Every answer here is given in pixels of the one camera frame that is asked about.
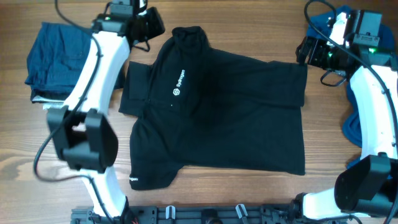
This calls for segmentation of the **folded white garment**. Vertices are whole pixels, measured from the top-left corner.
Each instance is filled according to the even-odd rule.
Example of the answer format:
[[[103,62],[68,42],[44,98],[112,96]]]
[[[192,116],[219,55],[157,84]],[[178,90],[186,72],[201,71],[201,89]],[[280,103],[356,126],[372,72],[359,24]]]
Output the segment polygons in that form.
[[[60,109],[63,107],[63,103],[61,102],[50,102],[50,103],[44,103],[43,104],[43,110],[48,110],[48,109]]]

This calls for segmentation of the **black polo shirt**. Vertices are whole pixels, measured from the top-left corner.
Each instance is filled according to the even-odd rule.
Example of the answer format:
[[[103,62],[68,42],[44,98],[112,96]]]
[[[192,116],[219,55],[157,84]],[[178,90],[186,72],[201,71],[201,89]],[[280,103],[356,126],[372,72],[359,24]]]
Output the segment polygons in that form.
[[[305,174],[301,109],[307,66],[214,49],[177,27],[151,65],[128,66],[120,112],[134,190],[168,187],[184,166]]]

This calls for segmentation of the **blue polo shirt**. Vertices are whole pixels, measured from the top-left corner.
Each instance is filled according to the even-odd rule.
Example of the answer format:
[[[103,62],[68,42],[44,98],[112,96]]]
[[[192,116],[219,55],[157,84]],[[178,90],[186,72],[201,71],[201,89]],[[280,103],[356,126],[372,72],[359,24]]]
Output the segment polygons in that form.
[[[330,36],[331,28],[327,27],[326,20],[333,16],[333,12],[329,11],[324,14],[312,16],[310,20],[314,25],[325,35]],[[384,24],[379,27],[378,36],[381,38],[379,46],[384,49],[395,51],[396,41],[391,29]],[[350,84],[346,85],[346,96],[348,101],[353,106],[353,112],[345,119],[342,125],[342,132],[344,136],[353,144],[362,147],[361,125],[357,102],[355,95],[351,89]]]

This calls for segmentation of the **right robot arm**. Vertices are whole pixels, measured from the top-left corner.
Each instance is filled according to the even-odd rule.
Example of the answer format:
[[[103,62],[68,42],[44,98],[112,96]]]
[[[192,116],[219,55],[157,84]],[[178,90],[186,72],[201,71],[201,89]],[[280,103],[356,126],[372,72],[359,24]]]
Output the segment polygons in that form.
[[[342,51],[314,37],[296,50],[299,63],[343,73],[356,98],[361,125],[360,160],[332,189],[299,195],[300,215],[316,222],[348,215],[397,217],[397,63],[392,53],[356,45]]]

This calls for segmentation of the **folded black garment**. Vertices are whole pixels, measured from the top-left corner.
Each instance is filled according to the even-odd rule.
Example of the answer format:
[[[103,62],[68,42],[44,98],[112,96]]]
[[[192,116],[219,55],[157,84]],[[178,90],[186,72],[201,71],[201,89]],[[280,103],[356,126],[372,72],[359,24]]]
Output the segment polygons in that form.
[[[114,85],[114,89],[122,89],[124,88],[125,75],[123,70],[119,71],[118,77],[116,79],[116,83]],[[66,92],[57,92],[57,91],[40,91],[40,90],[31,90],[30,100],[32,103],[62,103],[64,102],[70,95],[70,91]]]

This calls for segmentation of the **right white rail clip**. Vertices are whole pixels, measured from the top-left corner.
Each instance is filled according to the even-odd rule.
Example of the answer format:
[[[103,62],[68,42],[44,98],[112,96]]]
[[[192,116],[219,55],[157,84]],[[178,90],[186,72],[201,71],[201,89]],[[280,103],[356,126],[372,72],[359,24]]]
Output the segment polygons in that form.
[[[244,204],[237,204],[235,207],[236,213],[238,214],[238,218],[242,221],[243,224],[248,224],[248,213]]]

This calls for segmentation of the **white rail clip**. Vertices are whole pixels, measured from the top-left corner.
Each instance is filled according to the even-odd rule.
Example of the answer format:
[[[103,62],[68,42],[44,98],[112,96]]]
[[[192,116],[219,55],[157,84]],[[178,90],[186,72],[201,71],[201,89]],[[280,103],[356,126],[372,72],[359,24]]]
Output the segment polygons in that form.
[[[169,205],[165,209],[165,219],[174,220],[176,219],[176,208],[173,205]]]
[[[236,213],[238,214],[238,218],[242,221],[243,224],[248,224],[248,213],[244,204],[237,204],[235,207]]]

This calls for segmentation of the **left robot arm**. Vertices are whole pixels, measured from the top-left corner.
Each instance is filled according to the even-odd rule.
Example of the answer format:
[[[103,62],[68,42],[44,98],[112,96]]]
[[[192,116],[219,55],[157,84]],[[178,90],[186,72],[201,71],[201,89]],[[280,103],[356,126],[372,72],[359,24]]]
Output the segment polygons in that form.
[[[135,217],[120,189],[113,164],[118,139],[108,108],[118,74],[131,49],[165,31],[155,7],[111,4],[109,14],[93,21],[90,51],[81,75],[61,108],[50,108],[47,123],[57,157],[73,178],[81,178],[93,207],[72,212],[72,223],[133,223]]]

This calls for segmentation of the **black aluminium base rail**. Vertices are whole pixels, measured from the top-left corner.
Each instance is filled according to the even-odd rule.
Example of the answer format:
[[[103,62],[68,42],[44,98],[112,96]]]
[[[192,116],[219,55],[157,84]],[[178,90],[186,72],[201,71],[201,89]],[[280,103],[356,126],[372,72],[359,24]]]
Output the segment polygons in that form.
[[[72,223],[128,223],[128,224],[243,224],[238,218],[235,206],[226,207],[175,207],[176,219],[166,220],[166,207],[131,206],[118,217],[106,217],[94,212],[93,208],[72,210]],[[288,204],[263,204],[246,206],[250,224],[283,223],[347,223],[348,215],[319,220],[305,218],[298,206]]]

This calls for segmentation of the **folded dark blue garment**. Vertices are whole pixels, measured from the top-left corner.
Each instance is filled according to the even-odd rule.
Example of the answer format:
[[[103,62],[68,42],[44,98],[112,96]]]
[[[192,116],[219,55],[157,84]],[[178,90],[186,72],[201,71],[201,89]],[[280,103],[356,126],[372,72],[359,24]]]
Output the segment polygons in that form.
[[[74,89],[90,51],[91,38],[65,24],[43,22],[27,56],[31,98],[69,95]]]

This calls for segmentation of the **left white rail clip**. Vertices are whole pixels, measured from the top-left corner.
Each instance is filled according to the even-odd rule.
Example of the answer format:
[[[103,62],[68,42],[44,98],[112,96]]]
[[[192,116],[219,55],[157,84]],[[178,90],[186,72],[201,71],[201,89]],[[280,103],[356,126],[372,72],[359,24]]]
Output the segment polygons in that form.
[[[165,219],[174,220],[176,219],[176,208],[173,205],[169,205],[165,209]]]

